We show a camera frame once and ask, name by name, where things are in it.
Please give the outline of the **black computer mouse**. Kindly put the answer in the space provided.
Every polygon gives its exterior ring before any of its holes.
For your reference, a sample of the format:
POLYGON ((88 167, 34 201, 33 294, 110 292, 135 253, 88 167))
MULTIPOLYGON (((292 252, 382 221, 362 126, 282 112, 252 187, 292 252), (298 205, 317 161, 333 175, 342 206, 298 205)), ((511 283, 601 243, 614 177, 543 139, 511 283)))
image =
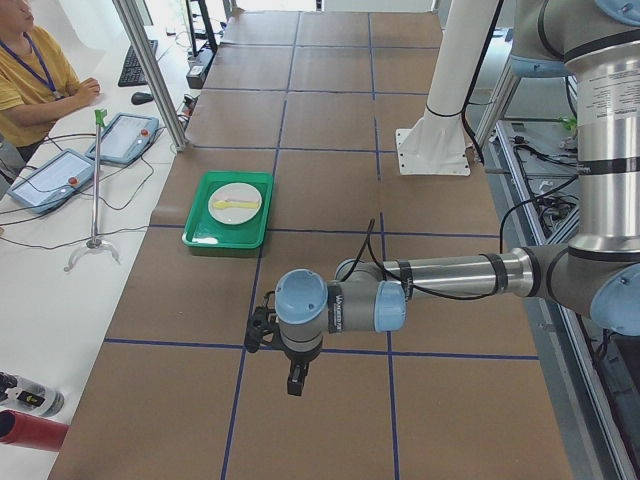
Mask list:
POLYGON ((151 93, 135 92, 132 94, 130 101, 133 105, 143 105, 152 102, 154 97, 151 93))

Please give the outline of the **far teach pendant tablet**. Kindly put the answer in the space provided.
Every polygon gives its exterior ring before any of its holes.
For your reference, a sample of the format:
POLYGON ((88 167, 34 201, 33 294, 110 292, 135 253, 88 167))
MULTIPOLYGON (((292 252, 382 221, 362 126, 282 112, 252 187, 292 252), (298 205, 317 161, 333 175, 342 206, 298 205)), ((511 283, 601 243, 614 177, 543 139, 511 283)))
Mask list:
POLYGON ((111 165, 130 165, 149 146, 159 129, 159 119, 118 113, 102 130, 100 161, 111 165))

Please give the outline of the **yellow plastic spoon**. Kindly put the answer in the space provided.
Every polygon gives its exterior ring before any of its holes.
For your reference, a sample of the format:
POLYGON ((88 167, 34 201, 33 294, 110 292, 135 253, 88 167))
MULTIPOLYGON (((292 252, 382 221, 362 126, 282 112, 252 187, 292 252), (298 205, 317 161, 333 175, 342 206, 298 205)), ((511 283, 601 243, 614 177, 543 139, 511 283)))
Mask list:
POLYGON ((254 208, 254 206, 253 206, 253 205, 245 205, 245 204, 242 204, 242 205, 238 205, 238 204, 236 204, 236 205, 234 205, 234 204, 228 204, 228 203, 226 203, 226 200, 216 200, 216 201, 214 201, 214 202, 212 203, 212 207, 213 207, 214 209, 219 209, 219 210, 228 209, 228 208, 259 209, 259 208, 260 208, 260 206, 261 206, 261 203, 260 203, 260 204, 258 204, 258 205, 256 205, 256 206, 255 206, 256 208, 254 208))

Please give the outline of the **person in yellow shirt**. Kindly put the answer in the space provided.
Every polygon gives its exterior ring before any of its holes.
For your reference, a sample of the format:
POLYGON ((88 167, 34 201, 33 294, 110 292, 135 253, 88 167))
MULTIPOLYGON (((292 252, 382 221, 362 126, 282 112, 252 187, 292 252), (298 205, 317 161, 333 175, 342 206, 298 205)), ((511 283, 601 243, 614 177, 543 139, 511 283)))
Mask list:
POLYGON ((79 79, 57 40, 35 24, 26 1, 1 3, 1 134, 19 150, 37 147, 55 123, 101 94, 79 79))

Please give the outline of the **near teach pendant tablet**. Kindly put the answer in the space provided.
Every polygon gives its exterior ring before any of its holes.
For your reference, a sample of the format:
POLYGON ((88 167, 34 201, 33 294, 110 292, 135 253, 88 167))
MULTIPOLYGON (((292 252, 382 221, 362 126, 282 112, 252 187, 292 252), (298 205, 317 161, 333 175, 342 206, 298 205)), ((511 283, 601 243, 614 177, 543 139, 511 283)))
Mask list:
POLYGON ((65 149, 27 177, 21 177, 8 195, 34 213, 58 208, 89 182, 94 161, 83 154, 65 149))

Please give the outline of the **grey aluminium frame post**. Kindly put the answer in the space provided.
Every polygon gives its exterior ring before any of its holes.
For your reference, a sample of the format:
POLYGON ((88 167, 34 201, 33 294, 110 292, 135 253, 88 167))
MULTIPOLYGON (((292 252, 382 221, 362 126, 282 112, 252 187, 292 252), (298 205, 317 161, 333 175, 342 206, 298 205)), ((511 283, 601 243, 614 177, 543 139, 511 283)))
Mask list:
POLYGON ((173 108, 174 104, 160 67, 149 46, 149 39, 136 2, 133 0, 113 0, 112 3, 141 63, 156 106, 169 132, 173 146, 177 152, 182 152, 187 146, 187 138, 183 126, 179 121, 178 114, 173 108))

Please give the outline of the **teach pendant tablet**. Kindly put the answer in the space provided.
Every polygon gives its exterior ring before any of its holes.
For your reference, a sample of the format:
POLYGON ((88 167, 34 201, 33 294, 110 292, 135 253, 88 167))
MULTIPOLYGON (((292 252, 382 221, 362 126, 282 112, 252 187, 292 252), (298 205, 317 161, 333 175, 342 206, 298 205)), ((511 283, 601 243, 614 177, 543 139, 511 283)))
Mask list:
POLYGON ((118 113, 102 130, 100 161, 111 165, 130 165, 149 146, 159 129, 159 119, 118 113))
POLYGON ((34 213, 58 208, 89 182, 94 161, 83 154, 65 149, 27 177, 21 177, 8 195, 34 213))

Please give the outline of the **green plastic tray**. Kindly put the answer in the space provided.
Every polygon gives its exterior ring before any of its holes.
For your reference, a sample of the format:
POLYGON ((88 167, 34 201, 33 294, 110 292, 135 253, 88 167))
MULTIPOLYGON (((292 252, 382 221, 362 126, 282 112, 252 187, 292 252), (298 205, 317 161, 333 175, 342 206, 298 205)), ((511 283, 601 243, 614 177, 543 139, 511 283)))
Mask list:
POLYGON ((264 241, 273 186, 273 176, 265 172, 206 172, 196 189, 183 243, 199 251, 257 249, 264 241))

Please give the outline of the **red bottle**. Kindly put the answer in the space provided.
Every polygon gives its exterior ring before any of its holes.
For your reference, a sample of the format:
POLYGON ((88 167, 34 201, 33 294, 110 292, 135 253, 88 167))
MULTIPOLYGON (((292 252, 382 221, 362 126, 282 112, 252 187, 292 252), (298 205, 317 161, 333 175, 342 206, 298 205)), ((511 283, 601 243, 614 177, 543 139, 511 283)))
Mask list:
POLYGON ((1 412, 1 443, 58 452, 68 426, 14 410, 1 412))

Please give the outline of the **black keyboard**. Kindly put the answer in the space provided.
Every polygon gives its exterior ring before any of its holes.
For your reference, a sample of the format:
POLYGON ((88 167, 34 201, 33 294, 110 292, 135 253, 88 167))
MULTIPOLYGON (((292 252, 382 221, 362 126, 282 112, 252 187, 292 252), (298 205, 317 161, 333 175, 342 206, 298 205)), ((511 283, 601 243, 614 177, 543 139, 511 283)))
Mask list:
POLYGON ((146 84, 147 81, 140 60, 134 48, 129 46, 123 60, 117 85, 119 87, 134 87, 146 84))

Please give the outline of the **white round plate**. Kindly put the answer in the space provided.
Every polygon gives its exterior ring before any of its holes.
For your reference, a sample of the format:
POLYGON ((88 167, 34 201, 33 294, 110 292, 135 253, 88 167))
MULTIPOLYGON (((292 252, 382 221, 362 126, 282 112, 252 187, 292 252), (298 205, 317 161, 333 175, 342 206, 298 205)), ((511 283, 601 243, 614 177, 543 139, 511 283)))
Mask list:
POLYGON ((234 182, 217 188, 207 207, 211 217, 225 225, 240 225, 252 220, 262 206, 262 195, 251 184, 234 182))

